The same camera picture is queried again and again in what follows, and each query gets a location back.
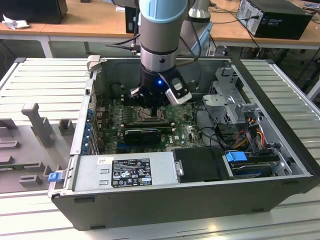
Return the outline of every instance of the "metal slotted surface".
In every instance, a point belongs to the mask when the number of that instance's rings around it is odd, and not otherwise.
[[[320,163],[319,109],[275,64],[265,60],[242,62],[314,159]],[[248,89],[244,87],[243,91],[254,102]]]
[[[77,123],[86,81],[90,78],[85,58],[27,58],[0,83],[0,118],[29,125],[21,113],[25,103],[38,103],[39,114],[51,124],[60,119]]]

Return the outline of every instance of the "table leg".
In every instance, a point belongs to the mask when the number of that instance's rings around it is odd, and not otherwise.
[[[40,38],[40,43],[41,43],[41,46],[42,46],[42,50],[44,52],[44,55],[46,58],[53,58],[53,54],[52,54],[52,51],[51,51],[51,47],[50,47],[50,40],[47,36],[43,36]]]
[[[85,53],[86,54],[90,54],[91,53],[90,46],[89,46],[89,43],[87,41],[84,42],[84,49],[85,49]]]
[[[288,52],[290,49],[284,49],[283,52],[280,54],[280,57],[275,59],[275,64],[280,65],[282,63],[282,61],[285,59],[285,57],[287,56]]]
[[[305,84],[303,85],[303,87],[301,88],[301,90],[304,92],[307,90],[307,88],[309,87],[309,85],[313,82],[313,80],[316,78],[316,76],[320,73],[320,64],[318,64],[318,67],[316,68],[316,70],[313,72],[313,74],[311,75],[311,77],[309,77],[306,81]],[[315,97],[318,95],[318,93],[320,92],[320,78],[318,80],[318,82],[314,85],[314,87],[311,89],[311,91],[308,93],[307,97],[310,100],[315,99]]]

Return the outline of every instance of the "warning label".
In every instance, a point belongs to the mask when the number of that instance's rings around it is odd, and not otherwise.
[[[128,159],[112,161],[114,188],[152,185],[150,159]]]

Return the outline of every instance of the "power cable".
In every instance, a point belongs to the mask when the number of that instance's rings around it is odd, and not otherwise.
[[[181,39],[183,45],[186,47],[186,49],[188,49],[189,53],[192,55],[193,59],[195,60],[197,57],[195,56],[194,52],[191,50],[191,48],[188,46],[188,44],[186,43],[186,41],[183,39],[182,36],[180,36],[180,39]],[[201,70],[200,70],[199,62],[195,61],[195,64],[198,69],[198,80],[196,81],[196,84],[199,85],[200,79],[201,79]]]

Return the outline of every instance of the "black cable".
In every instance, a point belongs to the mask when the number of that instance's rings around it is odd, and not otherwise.
[[[190,23],[191,23],[191,26],[192,26],[192,29],[193,29],[193,33],[194,33],[194,36],[195,36],[197,45],[198,45],[198,47],[199,47],[198,55],[197,55],[197,57],[196,57],[195,60],[194,60],[194,61],[197,61],[197,60],[200,58],[201,52],[202,52],[201,43],[200,43],[200,40],[199,40],[197,31],[196,31],[195,25],[194,25],[194,23],[192,22],[192,20],[190,20]]]
[[[271,52],[271,54],[272,54],[272,56],[273,56],[273,60],[276,61],[276,57],[275,57],[275,55],[274,55],[274,52],[272,51],[272,48],[270,48],[270,52]]]
[[[114,43],[114,45],[122,45],[122,44],[126,44],[126,43],[129,43],[131,42],[132,40],[135,40],[137,39],[138,37],[140,37],[140,34],[128,39],[128,40],[125,40],[125,41],[121,41],[121,42],[117,42],[117,43]]]
[[[192,55],[194,62],[196,64],[197,70],[198,70],[198,79],[196,81],[196,85],[199,85],[200,83],[200,79],[201,79],[201,70],[200,70],[200,65],[199,62],[196,60],[196,55],[194,54],[194,52],[191,50],[191,48],[188,46],[188,44],[186,43],[186,41],[183,39],[182,36],[180,36],[181,42],[183,43],[183,45],[186,47],[186,49],[188,49],[189,53]]]
[[[213,24],[230,24],[230,23],[234,23],[234,22],[239,22],[240,20],[234,20],[234,21],[225,21],[225,22],[214,22]]]
[[[312,22],[314,22],[315,24],[320,24],[320,22],[317,22],[315,20],[311,20]]]
[[[258,52],[260,53],[260,47],[259,45],[257,44],[257,42],[254,40],[254,38],[251,36],[251,32],[249,31],[248,29],[248,23],[249,23],[249,20],[246,21],[246,24],[245,24],[245,29],[247,30],[250,38],[252,39],[252,41],[254,42],[254,44],[258,47]]]
[[[313,55],[313,57],[311,58],[311,60],[308,62],[308,64],[305,66],[305,68],[302,70],[302,72],[300,73],[299,77],[296,79],[296,82],[298,82],[301,78],[301,76],[304,74],[304,72],[307,70],[307,68],[309,67],[309,65],[311,64],[311,62],[314,60],[314,58],[318,55],[320,51],[320,47],[318,48],[318,50],[316,51],[316,53]]]
[[[135,11],[135,23],[134,23],[134,30],[133,30],[133,37],[135,39],[133,39],[133,44],[134,46],[136,46],[136,42],[137,42],[137,31],[138,31],[138,18],[139,18],[139,8],[136,9]]]
[[[121,7],[121,8],[124,8],[124,7],[125,7],[125,6],[121,6],[121,5],[119,5],[119,4],[115,4],[115,1],[114,1],[114,0],[111,0],[111,2],[112,2],[114,5],[119,6],[119,7]]]
[[[181,67],[181,66],[185,66],[185,65],[188,65],[188,64],[193,64],[194,62],[198,61],[198,59],[199,59],[200,56],[201,56],[201,52],[202,52],[201,43],[200,43],[200,40],[199,40],[197,31],[196,31],[196,28],[195,28],[194,23],[192,22],[192,20],[190,20],[190,24],[191,24],[191,26],[192,26],[193,33],[194,33],[194,35],[195,35],[197,45],[198,45],[198,47],[199,47],[199,52],[198,52],[198,55],[196,56],[196,58],[193,59],[193,61],[180,62],[180,63],[176,64],[176,67]]]
[[[105,46],[110,48],[125,49],[125,50],[131,51],[131,47],[128,47],[128,46],[119,46],[115,44],[106,44]]]
[[[2,45],[3,45],[15,58],[17,58],[17,55],[15,55],[15,54],[10,50],[10,48],[7,47],[7,45],[5,44],[4,41],[0,40],[0,43],[2,43]]]
[[[210,38],[211,38],[211,40],[212,40],[212,42],[213,42],[213,45],[214,45],[214,47],[215,47],[215,51],[216,51],[218,54],[224,55],[222,52],[219,52],[219,51],[218,51],[217,45],[216,45],[216,43],[215,43],[215,40],[214,40],[214,38],[211,36],[211,34],[210,34],[209,36],[210,36]]]

